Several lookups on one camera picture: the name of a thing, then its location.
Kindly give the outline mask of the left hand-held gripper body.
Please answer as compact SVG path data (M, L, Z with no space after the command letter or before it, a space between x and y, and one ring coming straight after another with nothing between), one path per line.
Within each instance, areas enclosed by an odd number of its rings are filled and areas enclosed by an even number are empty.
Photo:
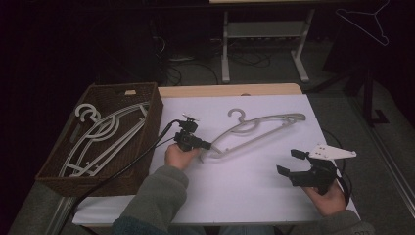
M180 131L175 133L173 140L184 152L191 151L194 148L202 148L204 146L203 140L194 136L198 128L196 120L187 115L185 115L185 118L185 120L178 121Z

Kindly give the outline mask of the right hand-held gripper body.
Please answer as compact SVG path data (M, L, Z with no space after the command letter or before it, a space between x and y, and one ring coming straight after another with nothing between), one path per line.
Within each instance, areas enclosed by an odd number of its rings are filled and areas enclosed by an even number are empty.
M310 152L308 152L308 160L310 162L310 170L308 171L291 171L289 178L294 186L299 187L316 187L320 195L328 192L329 186L338 180L345 194L348 196L350 190L343 180L341 171L335 166L334 160L345 160L355 158L357 154L354 151L344 150L332 147L326 144L317 144Z

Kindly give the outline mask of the brown woven basket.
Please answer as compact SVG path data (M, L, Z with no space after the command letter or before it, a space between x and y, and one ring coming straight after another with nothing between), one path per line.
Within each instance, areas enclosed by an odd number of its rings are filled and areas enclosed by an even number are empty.
M36 180L65 197L134 194L149 168L163 103L157 85L91 85Z

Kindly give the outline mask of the person's left hand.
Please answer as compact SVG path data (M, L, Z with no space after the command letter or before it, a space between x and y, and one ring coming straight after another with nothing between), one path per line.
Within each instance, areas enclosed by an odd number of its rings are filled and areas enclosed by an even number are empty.
M195 148L191 151L184 152L177 144L172 144L169 145L165 151L164 163L180 170L184 170L190 165L193 158L200 154L200 151L199 148Z

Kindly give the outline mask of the person's right hand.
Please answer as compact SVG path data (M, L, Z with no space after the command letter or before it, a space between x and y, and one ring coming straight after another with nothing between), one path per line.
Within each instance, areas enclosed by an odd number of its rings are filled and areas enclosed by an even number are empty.
M323 217L342 212L346 209L344 193L337 180L329 186L328 192L324 195L320 195L312 187L302 187L302 190Z

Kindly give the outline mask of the dark metal stand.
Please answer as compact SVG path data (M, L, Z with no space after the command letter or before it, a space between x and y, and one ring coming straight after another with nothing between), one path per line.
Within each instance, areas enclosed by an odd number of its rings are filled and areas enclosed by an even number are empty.
M349 23L343 23L323 66L324 71L332 71L335 75L305 90L305 93L322 92L347 78L348 82L343 88L347 96L356 96L360 90L363 90L362 115L365 121L371 127L378 123L388 123L381 110L373 109L374 61L370 55L372 46L373 43L368 36L364 36Z

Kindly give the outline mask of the white metal desk frame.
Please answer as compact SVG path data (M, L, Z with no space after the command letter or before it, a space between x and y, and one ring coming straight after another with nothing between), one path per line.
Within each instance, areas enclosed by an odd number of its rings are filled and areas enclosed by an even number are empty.
M302 20L235 20L229 18L230 11L223 13L223 33L222 33L222 81L230 82L229 69L229 39L244 38L296 38L299 40L298 46L291 51L292 60L295 64L300 81L308 83L309 77L301 60L301 53L311 28L315 10L310 8Z

